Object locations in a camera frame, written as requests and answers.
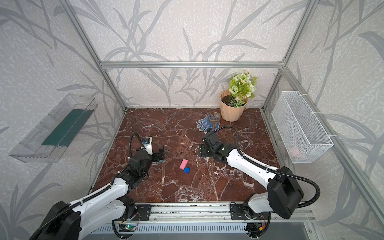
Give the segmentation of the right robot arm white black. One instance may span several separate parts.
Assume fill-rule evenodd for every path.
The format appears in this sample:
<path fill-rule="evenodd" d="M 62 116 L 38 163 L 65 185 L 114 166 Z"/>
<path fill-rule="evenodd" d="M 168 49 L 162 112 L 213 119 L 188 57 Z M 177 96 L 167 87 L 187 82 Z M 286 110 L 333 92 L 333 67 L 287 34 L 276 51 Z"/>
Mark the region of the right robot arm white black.
<path fill-rule="evenodd" d="M 235 130 L 235 146 L 219 140 L 217 133 L 226 128 Z M 265 193 L 253 194 L 244 201 L 248 215 L 270 212 L 288 220 L 296 209 L 310 206 L 319 199 L 321 189 L 317 183 L 294 175 L 287 167 L 272 167 L 243 153 L 238 138 L 238 129 L 232 126 L 209 129 L 199 145 L 199 156 L 240 170 L 266 189 Z"/>

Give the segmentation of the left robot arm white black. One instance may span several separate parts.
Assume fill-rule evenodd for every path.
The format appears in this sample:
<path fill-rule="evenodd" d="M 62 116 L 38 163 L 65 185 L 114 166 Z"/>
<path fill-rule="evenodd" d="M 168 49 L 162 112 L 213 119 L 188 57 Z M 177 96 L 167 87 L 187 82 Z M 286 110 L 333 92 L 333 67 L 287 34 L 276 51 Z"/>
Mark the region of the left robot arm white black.
<path fill-rule="evenodd" d="M 151 137 L 139 141 L 141 147 L 110 183 L 68 204 L 56 203 L 30 238 L 81 240 L 107 222 L 134 218 L 137 213 L 135 201 L 127 194 L 148 176 L 152 163 L 165 158 L 164 148 L 153 151 Z"/>

